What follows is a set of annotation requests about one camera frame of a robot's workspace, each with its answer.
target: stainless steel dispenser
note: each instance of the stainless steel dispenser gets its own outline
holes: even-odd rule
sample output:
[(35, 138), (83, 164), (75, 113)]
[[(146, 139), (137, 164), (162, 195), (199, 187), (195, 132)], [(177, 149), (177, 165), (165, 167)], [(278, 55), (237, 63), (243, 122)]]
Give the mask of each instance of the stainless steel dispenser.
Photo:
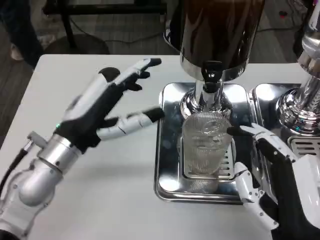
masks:
[(212, 175), (184, 165), (182, 124), (199, 111), (222, 113), (233, 125), (251, 125), (245, 89), (227, 81), (246, 69), (264, 0), (185, 0), (180, 62), (195, 83), (171, 83), (160, 93), (166, 116), (158, 124), (155, 192), (168, 201), (240, 204), (235, 161), (251, 164), (251, 138), (233, 138), (221, 168)]

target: ribbed plastic cup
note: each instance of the ribbed plastic cup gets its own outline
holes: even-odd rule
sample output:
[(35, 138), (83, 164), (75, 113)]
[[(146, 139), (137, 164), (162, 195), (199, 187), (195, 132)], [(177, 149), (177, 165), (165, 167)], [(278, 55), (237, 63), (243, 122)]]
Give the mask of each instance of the ribbed plastic cup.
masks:
[(217, 112), (198, 112), (182, 126), (184, 164), (196, 175), (212, 175), (220, 169), (231, 143), (230, 122)]

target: metal tray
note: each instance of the metal tray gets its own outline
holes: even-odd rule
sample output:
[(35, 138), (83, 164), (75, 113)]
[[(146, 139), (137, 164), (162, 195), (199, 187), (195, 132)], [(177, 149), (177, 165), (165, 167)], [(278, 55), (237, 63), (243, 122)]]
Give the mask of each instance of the metal tray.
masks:
[[(171, 83), (160, 93), (159, 101), (166, 117), (159, 121), (155, 157), (154, 191), (165, 201), (241, 204), (234, 181), (233, 168), (223, 170), (217, 176), (197, 177), (184, 170), (181, 153), (183, 117), (180, 101), (194, 83)], [(232, 104), (231, 123), (251, 125), (249, 97), (245, 89), (237, 84), (226, 83), (224, 93)], [(234, 137), (227, 157), (229, 165), (239, 160), (251, 164), (251, 137)]]

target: floor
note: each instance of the floor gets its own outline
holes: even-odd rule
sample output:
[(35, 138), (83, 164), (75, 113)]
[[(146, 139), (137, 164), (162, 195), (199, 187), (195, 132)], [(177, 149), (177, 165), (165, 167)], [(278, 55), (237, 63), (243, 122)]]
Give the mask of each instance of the floor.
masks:
[[(59, 16), (46, 17), (41, 14), (45, 0), (29, 0), (32, 23), (38, 35), (54, 34), (64, 36), (64, 28)], [(169, 12), (173, 11), (173, 1), (167, 0)], [(279, 11), (289, 14), (289, 2), (299, 0), (266, 0), (259, 30), (267, 28), (290, 28), (293, 23), (289, 16), (281, 18)], [(88, 4), (88, 0), (72, 0), (76, 4)], [(128, 3), (130, 0), (91, 0), (91, 4)], [(294, 21), (300, 22), (298, 12)], [(156, 14), (132, 15), (83, 15), (72, 16), (77, 25), (89, 34), (107, 42), (112, 54), (129, 55), (172, 55), (176, 52), (163, 40), (163, 23)], [(75, 33), (80, 33), (73, 26)], [(296, 56), (292, 51), (294, 30), (258, 32), (251, 51), (251, 63), (293, 63)], [(19, 107), (32, 75), (31, 68), (10, 58), (10, 41), (0, 25), (0, 146)]]

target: white robotic finger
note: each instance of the white robotic finger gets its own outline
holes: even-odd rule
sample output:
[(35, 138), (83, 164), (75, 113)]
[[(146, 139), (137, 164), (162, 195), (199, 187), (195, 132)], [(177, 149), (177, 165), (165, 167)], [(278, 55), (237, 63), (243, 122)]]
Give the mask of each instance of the white robotic finger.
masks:
[(276, 229), (279, 224), (274, 221), (260, 206), (260, 199), (264, 191), (253, 187), (252, 174), (248, 168), (241, 162), (236, 162), (235, 183), (243, 206), (257, 219), (267, 230)]

